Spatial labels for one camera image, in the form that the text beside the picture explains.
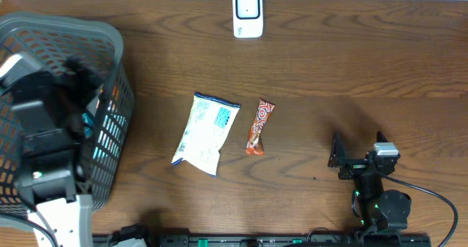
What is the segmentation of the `orange candy bar wrapper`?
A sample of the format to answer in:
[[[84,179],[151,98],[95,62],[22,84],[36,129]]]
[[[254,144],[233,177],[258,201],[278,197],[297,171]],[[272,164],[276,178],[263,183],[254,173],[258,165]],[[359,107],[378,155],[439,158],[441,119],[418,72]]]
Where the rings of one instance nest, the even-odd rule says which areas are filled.
[[[264,155],[264,147],[261,139],[261,132],[275,107],[276,105],[267,102],[264,99],[259,99],[257,113],[249,130],[248,140],[246,144],[246,155]]]

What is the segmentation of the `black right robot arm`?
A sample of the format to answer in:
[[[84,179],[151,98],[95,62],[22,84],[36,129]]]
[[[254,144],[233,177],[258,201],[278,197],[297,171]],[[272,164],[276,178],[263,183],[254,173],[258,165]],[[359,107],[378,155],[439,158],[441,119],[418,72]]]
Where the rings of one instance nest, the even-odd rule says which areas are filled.
[[[333,135],[328,167],[338,168],[340,180],[352,180],[352,209],[368,233],[400,232],[408,226],[412,200],[397,190],[385,190],[382,179],[395,171],[400,153],[394,143],[378,131],[373,149],[359,159],[347,155],[339,134]]]

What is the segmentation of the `white snack bag blue edges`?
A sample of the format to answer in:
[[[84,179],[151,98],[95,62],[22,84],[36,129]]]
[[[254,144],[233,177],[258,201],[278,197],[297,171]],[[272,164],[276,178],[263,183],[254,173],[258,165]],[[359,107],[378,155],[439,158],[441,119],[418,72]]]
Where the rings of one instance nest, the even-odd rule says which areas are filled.
[[[188,162],[215,177],[224,145],[241,106],[196,92],[172,165]]]

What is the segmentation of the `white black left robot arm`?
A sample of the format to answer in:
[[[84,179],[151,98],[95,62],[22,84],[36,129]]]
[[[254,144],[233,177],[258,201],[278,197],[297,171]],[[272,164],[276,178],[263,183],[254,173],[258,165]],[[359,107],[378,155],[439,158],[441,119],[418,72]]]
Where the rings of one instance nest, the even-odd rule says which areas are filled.
[[[63,66],[66,72],[55,75],[25,52],[1,65],[1,87],[23,129],[14,185],[40,246],[92,246],[92,185],[82,161],[89,125],[82,115],[104,79],[77,56]]]

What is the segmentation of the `teal mouthwash bottle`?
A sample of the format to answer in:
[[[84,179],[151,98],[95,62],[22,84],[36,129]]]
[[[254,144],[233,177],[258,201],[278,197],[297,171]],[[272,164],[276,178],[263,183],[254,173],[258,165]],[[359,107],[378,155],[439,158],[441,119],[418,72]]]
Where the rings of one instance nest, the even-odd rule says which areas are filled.
[[[91,138],[94,132],[94,122],[88,113],[82,114],[82,120],[84,124],[84,135],[86,138]]]

